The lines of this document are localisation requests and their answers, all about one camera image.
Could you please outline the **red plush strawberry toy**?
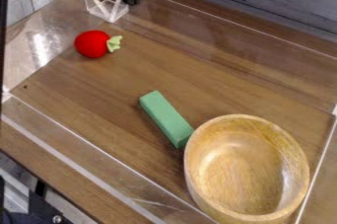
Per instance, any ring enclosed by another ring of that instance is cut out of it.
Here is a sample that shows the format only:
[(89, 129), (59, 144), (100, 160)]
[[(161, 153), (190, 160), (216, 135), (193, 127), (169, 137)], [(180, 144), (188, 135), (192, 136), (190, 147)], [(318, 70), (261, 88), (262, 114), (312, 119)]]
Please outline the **red plush strawberry toy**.
[(73, 41), (76, 51), (88, 58), (100, 58), (121, 47), (121, 36), (109, 36), (102, 31), (86, 31)]

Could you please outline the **black vertical pole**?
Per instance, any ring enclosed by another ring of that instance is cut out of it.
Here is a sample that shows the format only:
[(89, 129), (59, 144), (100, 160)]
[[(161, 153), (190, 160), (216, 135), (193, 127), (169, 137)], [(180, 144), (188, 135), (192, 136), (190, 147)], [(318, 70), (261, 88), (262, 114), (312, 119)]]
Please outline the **black vertical pole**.
[(4, 66), (5, 66), (7, 12), (8, 12), (8, 0), (0, 0), (0, 115), (3, 106), (1, 102), (4, 98), (3, 84), (4, 84)]

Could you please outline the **green rectangular block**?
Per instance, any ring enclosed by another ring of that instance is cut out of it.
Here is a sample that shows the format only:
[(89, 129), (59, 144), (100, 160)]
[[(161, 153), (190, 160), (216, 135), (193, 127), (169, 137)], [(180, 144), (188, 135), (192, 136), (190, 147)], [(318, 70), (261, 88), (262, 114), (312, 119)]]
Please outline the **green rectangular block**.
[(193, 128), (169, 103), (169, 100), (160, 91), (152, 91), (140, 98), (140, 105), (173, 147), (182, 148)]

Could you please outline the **wooden bowl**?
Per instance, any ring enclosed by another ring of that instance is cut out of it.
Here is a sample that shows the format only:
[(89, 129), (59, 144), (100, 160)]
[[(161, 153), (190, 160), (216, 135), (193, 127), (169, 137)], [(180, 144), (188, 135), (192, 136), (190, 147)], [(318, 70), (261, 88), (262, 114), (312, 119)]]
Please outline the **wooden bowl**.
[(184, 177), (193, 201), (220, 224), (285, 224), (308, 192), (309, 164), (277, 124), (228, 114), (193, 131)]

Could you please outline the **clear acrylic corner bracket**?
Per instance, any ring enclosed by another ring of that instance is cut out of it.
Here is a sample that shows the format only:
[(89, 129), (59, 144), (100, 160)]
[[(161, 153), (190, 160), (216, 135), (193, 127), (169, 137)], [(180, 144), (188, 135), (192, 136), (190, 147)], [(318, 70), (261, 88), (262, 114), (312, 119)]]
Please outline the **clear acrylic corner bracket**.
[(84, 3), (88, 13), (108, 23), (114, 23), (129, 12), (122, 0), (84, 0)]

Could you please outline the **clear acrylic barrier wall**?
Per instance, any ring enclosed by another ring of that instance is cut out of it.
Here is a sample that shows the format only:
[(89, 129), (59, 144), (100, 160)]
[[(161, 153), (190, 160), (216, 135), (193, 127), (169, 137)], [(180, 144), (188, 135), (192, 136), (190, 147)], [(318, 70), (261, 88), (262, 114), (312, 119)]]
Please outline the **clear acrylic barrier wall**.
[[(121, 36), (100, 58), (86, 31)], [(277, 124), (309, 164), (285, 224), (337, 224), (337, 42), (202, 0), (142, 0), (114, 23), (56, 0), (7, 31), (0, 150), (101, 224), (220, 224), (192, 200), (181, 149), (140, 106), (160, 91), (186, 121)]]

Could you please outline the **black clamp mount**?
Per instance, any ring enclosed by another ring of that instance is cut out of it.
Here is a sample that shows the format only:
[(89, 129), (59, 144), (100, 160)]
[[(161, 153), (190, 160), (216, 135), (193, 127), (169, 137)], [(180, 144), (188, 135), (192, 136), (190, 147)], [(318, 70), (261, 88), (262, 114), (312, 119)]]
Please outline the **black clamp mount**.
[(47, 202), (47, 185), (41, 181), (29, 191), (28, 214), (29, 224), (73, 224)]

